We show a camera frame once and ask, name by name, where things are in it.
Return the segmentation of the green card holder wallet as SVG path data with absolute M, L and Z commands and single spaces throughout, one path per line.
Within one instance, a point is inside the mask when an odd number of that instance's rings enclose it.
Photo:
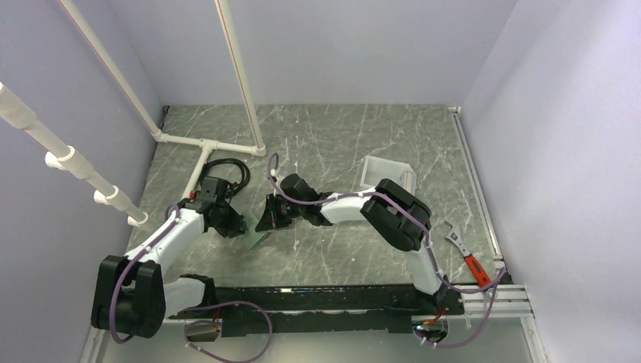
M 245 248 L 247 248 L 248 250 L 252 250 L 265 240 L 265 238 L 268 236 L 268 231 L 256 230 L 257 226 L 259 225 L 259 218 L 254 212 L 248 210 L 243 214 L 243 217 L 247 229 L 241 236 L 240 240 Z

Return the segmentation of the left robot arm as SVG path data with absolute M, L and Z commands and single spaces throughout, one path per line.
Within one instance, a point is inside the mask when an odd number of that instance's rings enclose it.
M 210 316 L 218 298 L 212 278 L 185 274 L 166 283 L 175 259 L 198 237 L 214 229 L 224 238 L 248 230 L 245 218 L 225 202 L 184 198 L 166 210 L 165 222 L 123 256 L 109 255 L 98 268 L 91 326 L 108 330 L 114 341 L 151 338 L 163 321 L 181 312 Z

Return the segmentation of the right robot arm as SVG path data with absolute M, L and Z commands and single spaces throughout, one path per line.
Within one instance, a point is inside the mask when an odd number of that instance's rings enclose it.
M 266 176 L 274 190 L 265 198 L 255 231 L 285 229 L 296 219 L 318 227 L 368 222 L 386 243 L 404 254 L 420 310 L 434 314 L 444 306 L 447 286 L 431 251 L 432 212 L 427 205 L 389 178 L 365 191 L 317 192 L 295 173 L 279 180 L 278 161 L 276 153 L 267 161 Z

